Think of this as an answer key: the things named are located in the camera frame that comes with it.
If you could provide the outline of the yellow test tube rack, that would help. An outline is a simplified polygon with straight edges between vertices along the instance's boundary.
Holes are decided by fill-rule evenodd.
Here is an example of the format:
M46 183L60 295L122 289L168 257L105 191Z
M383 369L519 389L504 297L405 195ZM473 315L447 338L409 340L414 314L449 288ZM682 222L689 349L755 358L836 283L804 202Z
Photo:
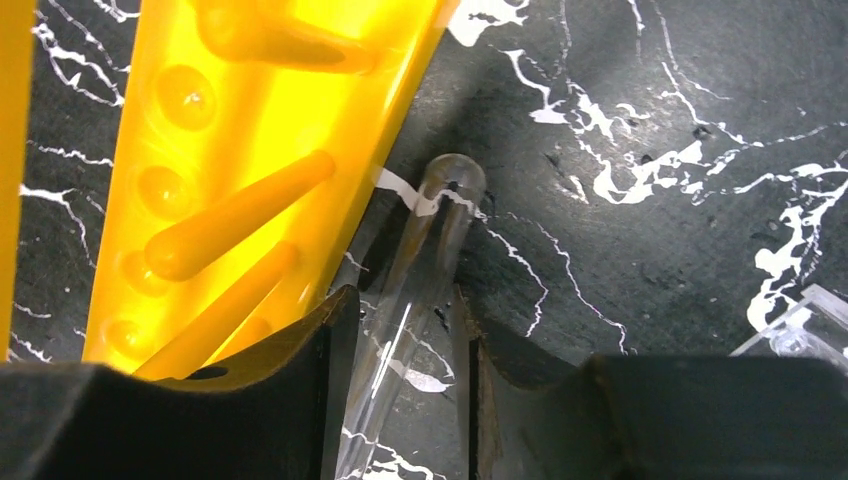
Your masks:
M34 1L12 361L184 378L328 294L454 1Z

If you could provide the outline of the glass test tube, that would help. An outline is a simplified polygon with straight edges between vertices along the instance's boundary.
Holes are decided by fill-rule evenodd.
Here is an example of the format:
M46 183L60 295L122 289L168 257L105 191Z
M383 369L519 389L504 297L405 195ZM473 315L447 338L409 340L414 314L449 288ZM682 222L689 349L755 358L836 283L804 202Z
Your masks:
M403 233L373 313L362 324L342 424L337 479L365 475L417 348L443 303L486 190L480 165L462 154L433 159L405 198Z

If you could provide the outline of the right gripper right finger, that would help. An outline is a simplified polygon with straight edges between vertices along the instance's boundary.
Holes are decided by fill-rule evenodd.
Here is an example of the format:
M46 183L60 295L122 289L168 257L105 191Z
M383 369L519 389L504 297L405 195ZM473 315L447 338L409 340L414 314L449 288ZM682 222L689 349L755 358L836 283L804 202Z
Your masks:
M847 375L811 358L572 365L451 306L469 479L843 479Z

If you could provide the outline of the clear acrylic tube rack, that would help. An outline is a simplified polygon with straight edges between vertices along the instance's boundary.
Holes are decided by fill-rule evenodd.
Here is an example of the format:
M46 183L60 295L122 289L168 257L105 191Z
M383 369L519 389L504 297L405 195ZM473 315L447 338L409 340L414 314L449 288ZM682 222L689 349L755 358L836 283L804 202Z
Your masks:
M736 356L811 358L825 361L847 375L847 295L819 285L801 292L802 299L730 353Z

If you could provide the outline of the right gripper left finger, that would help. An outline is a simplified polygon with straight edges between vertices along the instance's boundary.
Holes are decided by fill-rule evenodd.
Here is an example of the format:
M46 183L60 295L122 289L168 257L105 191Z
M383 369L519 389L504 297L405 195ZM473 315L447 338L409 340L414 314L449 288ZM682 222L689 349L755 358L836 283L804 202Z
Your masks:
M5 479L330 479L359 329L344 286L182 380L93 363L1 369Z

